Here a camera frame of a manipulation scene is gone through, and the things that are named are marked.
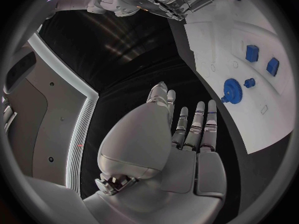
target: metal finger segment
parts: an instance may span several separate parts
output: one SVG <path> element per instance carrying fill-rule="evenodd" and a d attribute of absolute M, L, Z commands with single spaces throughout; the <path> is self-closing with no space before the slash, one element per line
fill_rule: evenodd
<path fill-rule="evenodd" d="M 156 102 L 158 105 L 168 108 L 167 86 L 164 82 L 160 82 L 151 89 L 147 99 L 147 103 L 149 102 Z"/>
<path fill-rule="evenodd" d="M 187 129 L 187 120 L 188 118 L 188 108 L 183 107 L 179 116 L 178 124 L 176 131 L 172 136 L 172 145 L 181 149 L 184 144 L 186 129 Z"/>
<path fill-rule="evenodd" d="M 175 105 L 175 91 L 170 90 L 167 93 L 167 103 L 169 109 L 169 125 L 171 127 L 172 119 L 173 119 L 173 112 L 174 112 L 174 105 Z"/>
<path fill-rule="evenodd" d="M 200 145 L 200 151 L 215 151 L 217 139 L 217 107 L 214 100 L 208 104 L 207 122 L 204 127 L 204 134 Z"/>
<path fill-rule="evenodd" d="M 182 150 L 193 150 L 197 151 L 199 146 L 199 141 L 201 137 L 201 130 L 203 126 L 203 118 L 204 118 L 204 102 L 199 102 L 196 107 L 195 115 L 193 118 L 193 122 L 190 128 L 190 132 L 186 138 Z"/>

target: blue cube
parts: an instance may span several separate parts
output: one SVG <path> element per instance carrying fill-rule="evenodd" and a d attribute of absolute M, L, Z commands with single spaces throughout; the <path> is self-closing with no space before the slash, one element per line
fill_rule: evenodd
<path fill-rule="evenodd" d="M 279 67 L 279 61 L 275 58 L 272 58 L 271 61 L 268 62 L 267 71 L 272 75 L 275 76 Z"/>
<path fill-rule="evenodd" d="M 248 45 L 246 51 L 246 60 L 256 62 L 259 59 L 259 48 L 255 45 Z"/>

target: blue gear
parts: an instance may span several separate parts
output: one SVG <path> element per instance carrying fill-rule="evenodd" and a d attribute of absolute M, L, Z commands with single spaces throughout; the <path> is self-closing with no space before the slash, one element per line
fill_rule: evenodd
<path fill-rule="evenodd" d="M 242 100 L 242 88 L 235 79 L 228 79 L 224 82 L 224 97 L 221 98 L 222 103 L 230 102 L 237 104 Z"/>

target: white panel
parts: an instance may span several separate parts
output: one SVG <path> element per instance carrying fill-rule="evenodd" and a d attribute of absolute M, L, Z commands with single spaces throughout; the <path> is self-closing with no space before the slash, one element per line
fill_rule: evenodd
<path fill-rule="evenodd" d="M 227 79 L 234 78 L 242 86 L 242 101 L 236 105 L 225 103 L 225 107 L 238 127 L 247 152 L 266 148 L 289 134 L 294 128 L 296 105 L 290 63 L 271 24 L 255 5 L 249 0 L 215 0 L 190 13 L 186 22 L 196 70 L 219 98 L 224 96 L 223 85 Z M 260 49 L 256 63 L 245 59 L 249 44 Z M 272 57 L 280 61 L 275 77 L 266 71 Z M 243 84 L 249 78 L 254 78 L 256 85 L 247 89 Z"/>

